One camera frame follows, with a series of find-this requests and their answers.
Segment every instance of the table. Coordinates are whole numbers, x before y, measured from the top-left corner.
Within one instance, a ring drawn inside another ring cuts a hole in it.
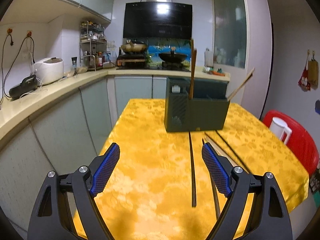
[[[104,191],[95,198],[114,238],[126,240],[205,239],[216,222],[209,172],[201,157],[204,132],[192,132],[197,206],[191,207],[191,168],[188,133],[167,133],[163,99],[131,99],[100,154],[112,142],[120,146],[120,160]],[[237,104],[230,104],[221,136],[253,174],[272,172],[292,211],[308,196],[308,173],[269,129]],[[231,157],[216,132],[212,137]],[[218,193],[220,209],[226,202]],[[253,194],[235,237],[243,234]],[[85,237],[79,215],[74,223]]]

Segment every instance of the wok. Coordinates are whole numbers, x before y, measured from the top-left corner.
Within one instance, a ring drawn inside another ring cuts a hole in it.
[[[147,44],[143,42],[128,40],[127,44],[121,46],[121,49],[123,50],[124,53],[128,53],[128,52],[142,53],[146,51],[147,47],[148,47]]]
[[[181,63],[188,55],[182,53],[175,53],[174,51],[159,53],[159,57],[169,63]]]

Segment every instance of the countertop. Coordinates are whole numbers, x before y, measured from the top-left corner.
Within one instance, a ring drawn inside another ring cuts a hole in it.
[[[230,81],[230,74],[225,73],[225,77],[209,75],[201,72],[203,67],[196,67],[195,78],[212,79],[220,81]],[[98,70],[96,72],[86,72],[67,79],[62,79],[53,84],[38,88],[30,95],[15,101],[4,98],[0,110],[0,140],[16,125],[28,116],[38,111],[50,102],[77,89],[89,82],[108,75],[155,75],[155,76],[178,76],[191,77],[190,72],[169,71],[169,70],[116,70],[116,68]]]

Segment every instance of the blue gripper pad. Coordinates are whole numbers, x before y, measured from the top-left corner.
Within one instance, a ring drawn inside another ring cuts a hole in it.
[[[212,149],[210,149],[210,147],[206,144],[202,146],[202,159],[204,160],[204,163],[207,166],[210,176],[216,184],[218,191],[225,195],[225,197],[229,197],[232,193],[229,176],[215,154],[212,152]]]
[[[90,193],[93,197],[96,197],[98,193],[101,193],[104,190],[119,158],[120,147],[115,144],[93,175],[92,187],[90,189]]]

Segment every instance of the white rice cooker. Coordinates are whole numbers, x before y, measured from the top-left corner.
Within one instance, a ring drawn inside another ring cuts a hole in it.
[[[43,85],[48,85],[63,78],[63,60],[55,57],[44,58],[33,64],[31,73],[34,73]]]

